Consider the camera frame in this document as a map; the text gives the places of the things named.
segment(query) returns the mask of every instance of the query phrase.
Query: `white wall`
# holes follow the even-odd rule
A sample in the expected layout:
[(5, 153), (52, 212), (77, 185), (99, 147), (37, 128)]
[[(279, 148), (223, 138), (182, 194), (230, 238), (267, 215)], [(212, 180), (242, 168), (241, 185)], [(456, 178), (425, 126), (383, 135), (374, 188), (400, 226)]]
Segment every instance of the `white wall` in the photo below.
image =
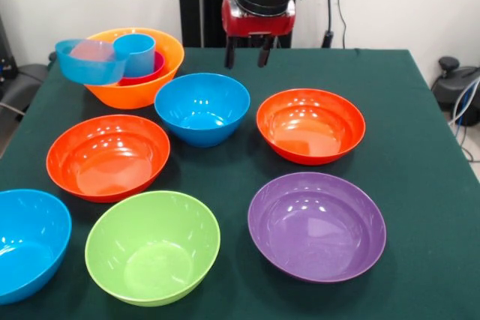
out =
[(122, 26), (182, 36), (179, 0), (0, 0), (0, 14), (19, 64), (46, 64), (57, 41)]
[[(334, 46), (341, 23), (334, 3)], [(480, 62), (480, 0), (342, 0), (347, 47), (410, 49), (428, 82), (441, 55)], [(120, 26), (158, 28), (181, 38), (179, 0), (0, 0), (20, 64), (47, 61), (55, 42)], [(293, 45), (320, 46), (326, 0), (298, 3)]]
[[(342, 25), (334, 0), (334, 46)], [(341, 0), (346, 46), (409, 49), (424, 78), (439, 74), (437, 60), (453, 55), (463, 64), (480, 64), (480, 0)], [(326, 0), (298, 3), (293, 45), (320, 46), (327, 27)]]

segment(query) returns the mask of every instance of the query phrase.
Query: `bowl rim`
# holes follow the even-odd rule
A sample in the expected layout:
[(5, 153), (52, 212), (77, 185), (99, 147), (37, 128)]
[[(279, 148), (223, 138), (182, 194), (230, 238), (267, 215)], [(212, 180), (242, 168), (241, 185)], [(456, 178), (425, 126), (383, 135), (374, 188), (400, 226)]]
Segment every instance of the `bowl rim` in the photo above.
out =
[(96, 121), (98, 119), (103, 119), (103, 118), (137, 118), (137, 119), (141, 119), (142, 121), (147, 121), (151, 124), (153, 124), (154, 126), (158, 127), (160, 129), (160, 133), (162, 134), (162, 136), (166, 139), (166, 143), (167, 143), (167, 150), (166, 150), (166, 156), (165, 156), (165, 159), (163, 162), (160, 163), (160, 166), (158, 167), (158, 170), (155, 171), (155, 173), (153, 173), (150, 178), (148, 178), (147, 181), (145, 181), (144, 183), (142, 183), (141, 185), (139, 185), (139, 187), (141, 187), (142, 185), (144, 184), (147, 184), (151, 179), (153, 178), (156, 178), (158, 176), (158, 174), (160, 174), (161, 170), (165, 167), (165, 164), (167, 164), (167, 161), (170, 157), (170, 152), (171, 152), (171, 144), (170, 144), (170, 139), (168, 138), (168, 135), (167, 133), (165, 133), (165, 130), (160, 126), (158, 125), (157, 123), (151, 121), (150, 119), (147, 119), (147, 118), (144, 118), (144, 117), (141, 117), (141, 116), (137, 116), (137, 115), (130, 115), (130, 114), (111, 114), (111, 115), (102, 115), (102, 116), (97, 116), (95, 118), (90, 118), (90, 119), (87, 119), (87, 120), (84, 120), (84, 121), (81, 121), (80, 123), (77, 123), (75, 124), (74, 126), (72, 127), (69, 127), (68, 129), (66, 129), (63, 133), (61, 133), (56, 139), (55, 141), (53, 142), (53, 144), (51, 144), (50, 148), (48, 149), (48, 152), (46, 153), (46, 157), (45, 157), (45, 167), (46, 167), (46, 172), (49, 176), (49, 178), (55, 183), (55, 185), (57, 187), (60, 187), (62, 188), (63, 190), (69, 192), (70, 194), (74, 194), (75, 196), (78, 196), (79, 198), (82, 198), (84, 196), (88, 196), (89, 198), (97, 198), (97, 199), (102, 199), (102, 198), (106, 198), (106, 197), (109, 197), (109, 196), (119, 196), (123, 193), (127, 193), (129, 191), (132, 191), (133, 189), (136, 189), (138, 187), (135, 187), (135, 188), (132, 188), (132, 189), (128, 189), (128, 190), (125, 190), (125, 191), (122, 191), (120, 193), (116, 192), (116, 193), (108, 193), (108, 194), (102, 194), (102, 195), (92, 195), (92, 194), (87, 194), (87, 193), (80, 193), (76, 190), (73, 190), (73, 189), (70, 189), (69, 187), (66, 187), (65, 185), (61, 184), (58, 179), (56, 179), (55, 177), (52, 176), (52, 172), (51, 172), (51, 169), (50, 169), (50, 166), (49, 166), (49, 159), (50, 159), (50, 154), (51, 152), (53, 151), (53, 149), (57, 146), (57, 143), (60, 141), (60, 139), (64, 138), (66, 135), (68, 135), (70, 132), (72, 132), (73, 130), (79, 128), (79, 127), (82, 127), (84, 126), (85, 124), (87, 123), (90, 123), (92, 121)]
[(153, 51), (155, 53), (155, 46), (157, 45), (155, 39), (151, 36), (151, 35), (148, 35), (148, 34), (143, 34), (143, 33), (130, 33), (130, 34), (123, 34), (122, 36), (120, 37), (117, 37), (114, 41), (113, 41), (113, 49), (115, 49), (115, 42), (118, 40), (118, 39), (121, 39), (123, 37), (138, 37), (138, 36), (141, 36), (141, 37), (146, 37), (148, 38), (150, 41), (151, 41), (151, 45), (148, 49), (146, 50), (143, 50), (141, 52), (129, 52), (128, 55), (139, 55), (139, 54), (143, 54), (145, 52), (149, 52), (150, 50), (152, 50), (153, 48)]
[[(216, 246), (216, 249), (214, 251), (214, 255), (212, 256), (211, 258), (211, 261), (210, 263), (208, 264), (208, 266), (205, 268), (205, 270), (200, 274), (200, 276), (196, 277), (194, 281), (192, 281), (188, 286), (185, 286), (184, 288), (182, 288), (181, 290), (178, 290), (177, 292), (174, 292), (170, 295), (167, 295), (167, 296), (164, 296), (162, 298), (148, 298), (148, 299), (137, 299), (137, 298), (131, 298), (131, 297), (128, 297), (128, 296), (124, 296), (124, 295), (120, 295), (116, 292), (113, 292), (109, 289), (107, 289), (105, 286), (103, 286), (102, 284), (100, 284), (100, 282), (98, 281), (98, 279), (94, 276), (94, 274), (92, 273), (92, 270), (90, 268), (90, 265), (89, 265), (89, 261), (88, 261), (88, 254), (89, 254), (89, 244), (90, 244), (90, 241), (92, 239), (92, 234), (93, 234), (93, 231), (96, 229), (97, 226), (99, 226), (98, 224), (101, 223), (101, 220), (106, 217), (108, 215), (109, 212), (111, 212), (113, 209), (117, 208), (117, 207), (121, 207), (121, 206), (124, 206), (125, 204), (127, 204), (127, 202), (132, 202), (132, 201), (135, 201), (135, 199), (139, 198), (139, 197), (142, 197), (142, 196), (145, 196), (145, 195), (151, 195), (151, 194), (159, 194), (159, 193), (162, 193), (162, 194), (174, 194), (174, 195), (180, 195), (180, 196), (183, 196), (183, 197), (186, 197), (188, 198), (189, 200), (193, 201), (193, 202), (196, 202), (197, 204), (199, 204), (202, 208), (204, 208), (207, 212), (207, 214), (209, 215), (210, 219), (213, 220), (213, 223), (215, 225), (215, 230), (216, 230), (216, 235), (217, 235), (217, 246)], [(217, 218), (215, 217), (215, 215), (213, 214), (212, 210), (210, 210), (210, 208), (205, 205), (203, 202), (201, 202), (200, 200), (198, 200), (197, 198), (191, 196), (191, 195), (188, 195), (186, 193), (181, 193), (179, 191), (173, 191), (173, 190), (153, 190), (153, 191), (146, 191), (144, 193), (140, 193), (140, 194), (136, 194), (136, 195), (133, 195), (133, 196), (130, 196), (124, 200), (122, 200), (121, 202), (118, 202), (116, 203), (114, 206), (112, 206), (110, 209), (108, 209), (107, 211), (105, 211), (101, 217), (98, 218), (98, 220), (95, 222), (95, 224), (92, 226), (92, 228), (90, 229), (90, 232), (88, 233), (88, 237), (87, 237), (87, 241), (85, 243), (85, 264), (86, 264), (86, 267), (87, 267), (87, 271), (89, 272), (88, 274), (90, 275), (90, 277), (94, 280), (94, 282), (102, 289), (104, 290), (107, 294), (110, 294), (112, 295), (113, 297), (115, 298), (118, 298), (120, 300), (123, 300), (123, 301), (127, 301), (127, 302), (131, 302), (131, 303), (138, 303), (138, 304), (147, 304), (147, 303), (154, 303), (154, 302), (158, 302), (158, 301), (165, 301), (165, 300), (169, 300), (169, 299), (172, 299), (172, 298), (175, 298), (176, 296), (178, 295), (181, 295), (183, 294), (185, 291), (187, 291), (188, 289), (194, 289), (194, 287), (202, 281), (202, 279), (208, 274), (208, 272), (212, 269), (212, 266), (213, 264), (215, 263), (215, 260), (217, 260), (217, 257), (218, 257), (218, 253), (220, 252), (220, 245), (221, 245), (221, 232), (220, 232), (220, 226), (218, 225), (218, 221), (217, 221)]]
[[(160, 112), (158, 111), (158, 97), (160, 95), (160, 93), (165, 89), (165, 88), (168, 88), (170, 86), (172, 86), (172, 84), (179, 80), (179, 79), (184, 79), (184, 78), (188, 78), (188, 77), (192, 77), (192, 76), (199, 76), (199, 75), (207, 75), (207, 76), (218, 76), (220, 78), (224, 78), (224, 79), (228, 79), (229, 81), (233, 81), (234, 83), (237, 83), (238, 85), (240, 85), (240, 89), (242, 90), (242, 92), (244, 94), (247, 95), (247, 99), (248, 99), (248, 104), (247, 106), (245, 107), (244, 110), (242, 110), (241, 114), (237, 117), (234, 117), (234, 120), (231, 120), (229, 123), (227, 124), (222, 124), (221, 126), (219, 127), (211, 127), (209, 129), (196, 129), (196, 128), (192, 128), (192, 127), (183, 127), (183, 126), (180, 126), (178, 124), (175, 124), (175, 123), (172, 123), (171, 121), (168, 121), (165, 119), (165, 117), (163, 117)], [(206, 72), (202, 72), (202, 73), (190, 73), (190, 74), (185, 74), (185, 75), (182, 75), (182, 76), (179, 76), (179, 77), (176, 77), (174, 79), (172, 79), (171, 81), (169, 81), (167, 84), (165, 84), (164, 86), (162, 86), (160, 89), (158, 89), (157, 91), (157, 94), (155, 95), (155, 99), (154, 99), (154, 102), (153, 102), (153, 105), (154, 105), (154, 108), (155, 108), (155, 111), (156, 113), (158, 114), (158, 116), (160, 117), (160, 119), (162, 119), (163, 122), (165, 122), (166, 124), (168, 124), (169, 126), (172, 126), (172, 127), (178, 127), (180, 129), (186, 129), (186, 130), (194, 130), (194, 131), (212, 131), (212, 130), (216, 130), (216, 129), (221, 129), (223, 127), (228, 127), (229, 125), (231, 124), (234, 124), (236, 123), (237, 121), (243, 119), (243, 117), (245, 117), (245, 115), (247, 114), (250, 106), (251, 106), (251, 96), (250, 96), (250, 92), (248, 91), (248, 89), (245, 87), (245, 85), (243, 85), (241, 82), (239, 82), (237, 79), (235, 78), (232, 78), (231, 76), (227, 76), (227, 75), (223, 75), (223, 74), (218, 74), (218, 73), (206, 73)]]
[[(360, 134), (360, 137), (357, 139), (356, 142), (354, 142), (350, 147), (342, 150), (342, 151), (339, 151), (338, 153), (335, 153), (335, 154), (330, 154), (330, 155), (324, 155), (324, 156), (321, 156), (321, 157), (318, 157), (318, 156), (311, 156), (311, 155), (305, 155), (305, 154), (301, 154), (301, 153), (298, 153), (296, 151), (290, 151), (290, 150), (287, 150), (285, 148), (282, 148), (280, 147), (279, 145), (275, 144), (273, 141), (270, 140), (270, 138), (267, 136), (267, 134), (265, 134), (264, 132), (262, 132), (262, 130), (260, 129), (260, 110), (265, 106), (265, 103), (274, 98), (274, 97), (277, 97), (278, 95), (280, 94), (285, 94), (285, 93), (290, 93), (290, 92), (294, 92), (294, 91), (315, 91), (317, 93), (323, 93), (323, 94), (328, 94), (328, 95), (331, 95), (333, 97), (336, 97), (336, 98), (339, 98), (343, 101), (345, 101), (346, 103), (348, 103), (349, 105), (351, 105), (355, 111), (357, 111), (357, 113), (360, 115), (360, 119), (361, 119), (361, 125), (362, 125), (362, 129), (361, 129), (361, 134)], [(349, 151), (353, 150), (356, 146), (358, 146), (358, 144), (360, 144), (360, 142), (362, 142), (363, 138), (365, 137), (365, 133), (367, 131), (367, 124), (366, 124), (366, 121), (365, 121), (365, 117), (363, 116), (362, 112), (360, 111), (360, 109), (354, 104), (352, 103), (350, 100), (346, 99), (345, 97), (342, 97), (338, 94), (335, 94), (334, 92), (332, 91), (327, 91), (327, 90), (323, 90), (323, 89), (317, 89), (317, 88), (292, 88), (292, 89), (286, 89), (286, 90), (283, 90), (283, 91), (279, 91), (277, 93), (274, 93), (272, 95), (270, 95), (269, 97), (267, 97), (261, 104), (260, 106), (258, 107), (258, 110), (256, 111), (256, 128), (259, 130), (259, 132), (262, 134), (262, 137), (267, 141), (268, 144), (270, 145), (273, 145), (279, 149), (281, 149), (282, 151), (285, 151), (289, 154), (294, 154), (296, 156), (299, 156), (299, 157), (306, 157), (306, 158), (309, 158), (309, 159), (318, 159), (318, 158), (327, 158), (327, 157), (342, 157), (344, 156), (346, 153), (348, 153)]]
[(29, 188), (9, 189), (9, 190), (0, 191), (0, 197), (2, 196), (2, 194), (6, 194), (6, 193), (33, 193), (33, 194), (38, 194), (38, 195), (45, 196), (47, 198), (50, 198), (54, 202), (57, 202), (60, 205), (60, 207), (64, 210), (64, 214), (67, 217), (67, 236), (65, 236), (64, 241), (61, 244), (61, 250), (58, 252), (56, 257), (49, 263), (49, 265), (43, 271), (41, 271), (36, 277), (29, 280), (27, 283), (24, 283), (21, 286), (17, 286), (15, 289), (10, 290), (9, 292), (5, 292), (3, 294), (0, 294), (0, 298), (2, 298), (4, 296), (11, 295), (14, 292), (18, 292), (19, 290), (24, 289), (26, 286), (28, 286), (29, 284), (32, 284), (37, 279), (42, 277), (46, 272), (48, 272), (52, 268), (52, 266), (65, 254), (65, 251), (67, 249), (68, 243), (70, 242), (70, 237), (71, 237), (71, 234), (72, 234), (72, 217), (71, 217), (71, 214), (70, 214), (67, 206), (65, 205), (65, 203), (63, 203), (63, 201), (60, 200), (58, 197), (56, 197), (56, 196), (54, 196), (50, 193), (47, 193), (46, 191), (29, 189)]
[(110, 32), (114, 32), (114, 31), (132, 31), (134, 30), (135, 32), (139, 32), (140, 34), (146, 34), (146, 35), (149, 35), (147, 33), (144, 33), (143, 31), (157, 31), (159, 33), (161, 33), (163, 36), (165, 37), (169, 37), (171, 38), (175, 43), (178, 44), (179, 48), (181, 49), (181, 59), (180, 59), (180, 62), (172, 68), (171, 71), (169, 71), (168, 73), (164, 74), (163, 76), (160, 76), (159, 78), (157, 79), (153, 79), (153, 80), (150, 80), (149, 82), (142, 82), (140, 84), (133, 84), (133, 85), (123, 85), (123, 86), (119, 86), (118, 85), (118, 82), (114, 82), (112, 84), (106, 84), (106, 85), (88, 85), (87, 87), (90, 88), (90, 87), (100, 87), (100, 88), (135, 88), (137, 86), (146, 86), (146, 84), (151, 84), (152, 82), (155, 82), (155, 81), (158, 81), (159, 79), (162, 79), (164, 77), (168, 77), (170, 75), (173, 75), (176, 73), (176, 71), (178, 70), (178, 68), (180, 67), (180, 65), (182, 65), (184, 59), (185, 59), (185, 48), (183, 47), (182, 43), (176, 38), (176, 37), (173, 37), (172, 35), (164, 32), (164, 31), (160, 31), (160, 30), (157, 30), (157, 29), (152, 29), (152, 28), (137, 28), (137, 27), (127, 27), (127, 28), (115, 28), (115, 29), (110, 29), (110, 30), (106, 30), (106, 31), (101, 31), (99, 33), (96, 33), (96, 34), (93, 34), (93, 35), (90, 35), (89, 37), (87, 37), (88, 40), (96, 40), (96, 39), (92, 39), (93, 37), (99, 37), (101, 36), (103, 33), (110, 33)]
[[(381, 249), (378, 253), (378, 255), (375, 257), (375, 259), (371, 262), (370, 265), (368, 265), (364, 270), (360, 271), (359, 273), (353, 275), (353, 276), (348, 276), (348, 277), (339, 277), (337, 279), (327, 279), (327, 280), (316, 280), (316, 279), (311, 279), (311, 278), (308, 278), (308, 277), (301, 277), (297, 274), (293, 274), (291, 271), (288, 271), (284, 266), (278, 264), (277, 262), (274, 262), (271, 258), (269, 258), (264, 252), (263, 252), (263, 249), (262, 247), (259, 245), (259, 243), (257, 242), (257, 240), (255, 239), (254, 237), (254, 234), (252, 233), (252, 228), (251, 228), (251, 214), (252, 214), (252, 207), (253, 207), (253, 204), (254, 204), (254, 201), (255, 199), (258, 198), (258, 195), (263, 191), (263, 189), (265, 189), (267, 186), (271, 185), (272, 183), (276, 182), (276, 181), (279, 181), (283, 178), (288, 178), (290, 176), (294, 176), (294, 175), (312, 175), (312, 174), (315, 174), (315, 175), (320, 175), (324, 178), (330, 178), (330, 179), (335, 179), (336, 181), (339, 181), (341, 183), (344, 183), (345, 185), (347, 185), (348, 187), (351, 187), (351, 188), (354, 188), (356, 189), (357, 191), (359, 191), (362, 195), (365, 196), (366, 199), (368, 199), (370, 201), (370, 203), (374, 206), (374, 209), (378, 212), (378, 214), (380, 215), (380, 220), (382, 221), (382, 225), (383, 225), (383, 229), (384, 229), (384, 232), (383, 232), (383, 237), (382, 237), (382, 246), (381, 246)], [(342, 178), (339, 178), (338, 176), (334, 176), (334, 175), (330, 175), (330, 174), (326, 174), (324, 172), (291, 172), (289, 174), (285, 174), (285, 175), (282, 175), (282, 176), (279, 176), (275, 179), (272, 179), (270, 180), (269, 182), (267, 182), (266, 184), (264, 184), (256, 193), (255, 195), (253, 196), (252, 200), (250, 201), (250, 205), (248, 206), (248, 212), (247, 212), (247, 226), (248, 226), (248, 232), (250, 233), (250, 237), (252, 239), (252, 241), (254, 242), (255, 244), (255, 247), (260, 251), (260, 253), (265, 257), (265, 259), (267, 259), (271, 264), (273, 264), (275, 267), (279, 268), (280, 270), (282, 270), (283, 272), (285, 272), (286, 274), (289, 274), (290, 276), (292, 277), (295, 277), (297, 279), (300, 279), (300, 280), (304, 280), (304, 281), (308, 281), (308, 282), (311, 282), (311, 283), (341, 283), (343, 281), (347, 281), (347, 280), (351, 280), (353, 278), (356, 278), (356, 277), (359, 277), (360, 275), (366, 273), (367, 271), (369, 271), (380, 259), (380, 257), (382, 256), (383, 254), (383, 251), (385, 250), (385, 247), (386, 247), (386, 242), (387, 242), (387, 227), (386, 227), (386, 222), (385, 222), (385, 219), (383, 218), (383, 214), (382, 212), (380, 211), (380, 208), (378, 207), (378, 205), (372, 200), (371, 197), (369, 197), (368, 194), (366, 194), (365, 191), (363, 191), (362, 189), (360, 189), (359, 187), (357, 187), (355, 184), (345, 180), (345, 179), (342, 179)]]
[(59, 41), (58, 43), (55, 44), (55, 52), (57, 54), (61, 54), (62, 56), (65, 56), (65, 57), (68, 57), (68, 58), (71, 58), (75, 61), (78, 61), (78, 62), (82, 62), (82, 63), (85, 63), (85, 64), (120, 64), (120, 63), (125, 63), (128, 59), (128, 57), (126, 55), (122, 55), (122, 54), (117, 54), (115, 53), (115, 59), (113, 60), (87, 60), (87, 59), (82, 59), (82, 58), (76, 58), (74, 56), (72, 56), (70, 53), (65, 53), (65, 46), (69, 43), (74, 43), (74, 42), (78, 42), (76, 43), (76, 45), (78, 45), (79, 43), (81, 43), (82, 41), (87, 41), (87, 42), (90, 42), (90, 43), (107, 43), (107, 44), (112, 44), (108, 41), (105, 41), (105, 40), (94, 40), (94, 39), (65, 39), (65, 40), (61, 40)]
[(155, 59), (155, 65), (156, 65), (156, 61), (158, 59), (160, 59), (161, 63), (160, 63), (160, 67), (158, 67), (157, 70), (155, 70), (153, 73), (150, 73), (150, 74), (147, 74), (147, 75), (144, 75), (144, 76), (132, 76), (132, 77), (129, 77), (129, 76), (123, 76), (117, 83), (115, 84), (119, 84), (122, 80), (129, 80), (129, 81), (139, 81), (139, 80), (143, 80), (145, 78), (148, 78), (149, 76), (158, 76), (158, 74), (160, 74), (160, 72), (164, 69), (164, 66), (165, 66), (165, 57), (164, 55), (161, 53), (161, 52), (158, 52), (157, 50), (155, 50), (154, 52), (154, 59)]

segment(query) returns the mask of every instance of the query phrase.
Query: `table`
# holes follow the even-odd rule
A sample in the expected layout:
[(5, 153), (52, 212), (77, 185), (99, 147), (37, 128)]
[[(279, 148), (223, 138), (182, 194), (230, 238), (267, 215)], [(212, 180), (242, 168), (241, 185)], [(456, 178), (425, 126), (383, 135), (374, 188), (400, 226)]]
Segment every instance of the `table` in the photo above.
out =
[[(124, 304), (87, 273), (86, 237), (110, 205), (57, 188), (45, 156), (70, 126), (121, 111), (53, 67), (0, 161), (0, 190), (29, 187), (58, 196), (70, 209), (72, 236), (54, 278), (32, 298), (0, 308), (1, 319), (480, 319), (480, 186), (410, 54), (279, 49), (262, 69), (257, 55), (256, 49), (240, 49), (234, 69), (227, 70), (222, 49), (186, 50), (180, 74), (231, 75), (250, 91), (251, 108), (217, 147), (192, 148), (171, 136), (169, 161), (149, 189), (178, 190), (206, 203), (218, 219), (222, 243), (202, 284), (183, 300), (157, 308)], [(256, 110), (269, 95), (295, 87), (333, 91), (360, 108), (367, 132), (353, 153), (305, 167), (267, 146), (256, 129)], [(159, 121), (153, 106), (127, 113)], [(304, 170), (353, 182), (381, 209), (388, 242), (365, 275), (334, 285), (303, 283), (255, 248), (246, 218), (253, 195), (277, 176)]]

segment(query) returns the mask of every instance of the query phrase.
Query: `orange bowl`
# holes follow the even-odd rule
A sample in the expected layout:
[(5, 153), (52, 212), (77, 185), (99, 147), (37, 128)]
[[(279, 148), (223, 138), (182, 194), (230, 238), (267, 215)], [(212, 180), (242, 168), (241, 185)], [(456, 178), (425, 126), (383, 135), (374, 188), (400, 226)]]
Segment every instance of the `orange bowl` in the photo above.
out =
[(347, 99), (319, 89), (291, 89), (260, 105), (256, 125), (280, 156), (302, 165), (335, 161), (365, 134), (361, 112)]
[(91, 202), (117, 202), (147, 188), (170, 154), (168, 136), (134, 115), (89, 119), (65, 131), (46, 156), (60, 188)]
[(118, 28), (103, 31), (89, 37), (91, 40), (112, 42), (125, 34), (142, 33), (155, 39), (155, 51), (163, 54), (165, 65), (157, 79), (142, 84), (120, 86), (118, 84), (86, 85), (102, 103), (117, 109), (138, 109), (152, 105), (155, 95), (163, 85), (173, 79), (183, 62), (185, 51), (173, 36), (148, 28)]

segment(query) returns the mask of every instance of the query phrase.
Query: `purple bowl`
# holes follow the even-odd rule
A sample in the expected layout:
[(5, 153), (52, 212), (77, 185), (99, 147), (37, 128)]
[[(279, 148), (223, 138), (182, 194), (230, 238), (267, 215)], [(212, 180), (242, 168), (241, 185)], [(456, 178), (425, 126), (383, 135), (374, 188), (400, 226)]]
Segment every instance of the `purple bowl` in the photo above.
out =
[(280, 176), (262, 187), (248, 209), (248, 229), (273, 265), (313, 283), (363, 274), (386, 244), (385, 221), (373, 200), (319, 172)]

